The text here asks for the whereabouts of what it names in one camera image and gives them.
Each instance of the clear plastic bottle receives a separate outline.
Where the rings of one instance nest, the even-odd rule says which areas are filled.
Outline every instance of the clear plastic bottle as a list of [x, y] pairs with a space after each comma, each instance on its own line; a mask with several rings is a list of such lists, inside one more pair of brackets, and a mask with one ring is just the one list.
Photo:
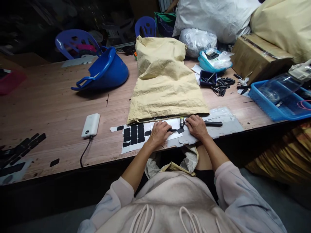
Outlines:
[[267, 81], [258, 90], [272, 103], [277, 104], [311, 79], [310, 63], [311, 59], [306, 63], [292, 66], [288, 72]]

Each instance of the blue plastic basket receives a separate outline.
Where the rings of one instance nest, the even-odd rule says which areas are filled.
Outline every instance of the blue plastic basket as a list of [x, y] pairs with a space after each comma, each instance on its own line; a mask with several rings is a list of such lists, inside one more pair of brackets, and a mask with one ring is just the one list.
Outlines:
[[[251, 90], [248, 95], [258, 104], [258, 106], [273, 120], [301, 120], [311, 117], [311, 111], [299, 108], [297, 103], [302, 101], [303, 98], [295, 93], [282, 100], [282, 104], [276, 107], [270, 100], [268, 100], [259, 90], [264, 83], [268, 80], [252, 83]], [[311, 108], [311, 104], [304, 102], [306, 108]]]
[[198, 57], [198, 60], [200, 62], [200, 67], [202, 69], [204, 69], [205, 71], [211, 72], [211, 73], [219, 73], [219, 72], [222, 72], [222, 71], [226, 70], [226, 68], [215, 69], [208, 61], [206, 61], [205, 58], [202, 57], [202, 53], [203, 52], [204, 51], [201, 51], [200, 52], [200, 56]]

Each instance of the blue plastic basin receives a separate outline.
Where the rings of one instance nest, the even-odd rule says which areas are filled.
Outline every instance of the blue plastic basin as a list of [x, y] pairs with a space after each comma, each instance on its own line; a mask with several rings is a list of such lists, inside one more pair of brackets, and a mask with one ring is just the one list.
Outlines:
[[106, 48], [102, 55], [89, 68], [90, 76], [82, 78], [72, 87], [74, 91], [85, 89], [101, 90], [113, 88], [125, 83], [129, 77], [129, 69], [122, 59], [116, 54], [114, 47]]
[[[251, 84], [251, 90], [248, 95], [256, 102], [256, 104], [273, 120], [301, 120], [311, 117], [311, 111], [299, 108], [297, 103], [304, 100], [296, 93], [292, 93], [290, 96], [282, 100], [282, 104], [277, 107], [269, 99], [267, 99], [258, 88], [261, 87], [268, 80], [259, 81]], [[311, 104], [304, 102], [303, 105], [306, 108], [311, 108]]]

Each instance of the clear plastic bag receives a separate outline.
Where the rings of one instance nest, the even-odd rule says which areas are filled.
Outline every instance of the clear plastic bag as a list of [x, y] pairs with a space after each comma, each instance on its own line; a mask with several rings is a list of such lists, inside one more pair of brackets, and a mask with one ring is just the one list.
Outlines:
[[198, 58], [200, 51], [214, 48], [217, 45], [216, 35], [197, 28], [183, 29], [179, 40], [188, 46], [186, 54], [193, 58]]
[[210, 48], [206, 51], [204, 51], [202, 53], [202, 56], [215, 68], [215, 69], [223, 69], [223, 68], [226, 68], [228, 69], [229, 67], [232, 66], [232, 62], [231, 62], [231, 59], [230, 59], [230, 56], [234, 55], [234, 53], [230, 53], [230, 52], [227, 52], [227, 51], [224, 51], [222, 52], [221, 54], [219, 54], [219, 56], [213, 60], [209, 60], [206, 55], [210, 55], [212, 54], [213, 52], [217, 53], [217, 50], [216, 48]]

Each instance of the blue plastic chair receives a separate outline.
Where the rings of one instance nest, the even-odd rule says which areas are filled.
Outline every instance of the blue plastic chair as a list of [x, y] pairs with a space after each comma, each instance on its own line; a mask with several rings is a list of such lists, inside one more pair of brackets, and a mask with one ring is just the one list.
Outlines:
[[155, 37], [156, 36], [156, 22], [149, 16], [141, 17], [135, 24], [136, 37], [140, 35], [140, 28], [143, 29], [143, 37]]
[[74, 46], [77, 44], [91, 44], [95, 47], [96, 50], [100, 48], [91, 34], [80, 29], [70, 29], [62, 31], [55, 38], [56, 47], [69, 60], [74, 59], [74, 57], [70, 55], [64, 45], [71, 47], [74, 51], [79, 53], [79, 50]]

